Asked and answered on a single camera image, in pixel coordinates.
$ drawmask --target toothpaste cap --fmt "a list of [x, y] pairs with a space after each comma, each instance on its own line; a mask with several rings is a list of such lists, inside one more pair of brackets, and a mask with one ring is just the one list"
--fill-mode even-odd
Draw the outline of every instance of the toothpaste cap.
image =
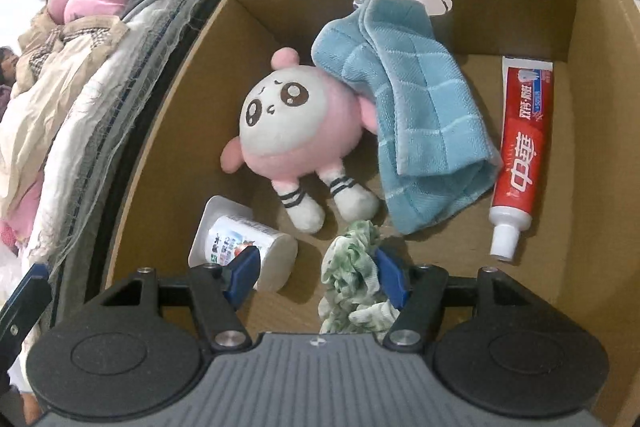
[[494, 240], [491, 242], [491, 256], [512, 263], [516, 253], [520, 230], [506, 223], [496, 225], [494, 228]]

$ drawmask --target chinese characters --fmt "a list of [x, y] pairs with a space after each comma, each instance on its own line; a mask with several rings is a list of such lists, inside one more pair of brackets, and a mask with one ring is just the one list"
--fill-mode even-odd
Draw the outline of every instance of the chinese characters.
[[520, 118], [531, 120], [531, 86], [520, 86]]
[[533, 181], [529, 177], [531, 161], [536, 155], [533, 138], [521, 132], [516, 136], [513, 168], [511, 168], [511, 186], [520, 192], [527, 190]]

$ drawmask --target blue towel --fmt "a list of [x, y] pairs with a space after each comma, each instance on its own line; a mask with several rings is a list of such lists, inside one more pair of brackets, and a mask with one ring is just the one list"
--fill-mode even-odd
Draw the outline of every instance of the blue towel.
[[311, 55], [376, 103], [380, 178], [399, 232], [435, 225], [494, 185], [500, 155], [423, 4], [364, 0], [322, 29]]

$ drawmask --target toothpaste tube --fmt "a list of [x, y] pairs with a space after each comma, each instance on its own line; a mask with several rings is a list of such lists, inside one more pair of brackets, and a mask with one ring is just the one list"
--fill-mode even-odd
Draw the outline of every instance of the toothpaste tube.
[[491, 255], [510, 263], [531, 213], [545, 150], [553, 96], [553, 64], [502, 58], [504, 116], [500, 154], [504, 166], [495, 183], [489, 220], [494, 224]]

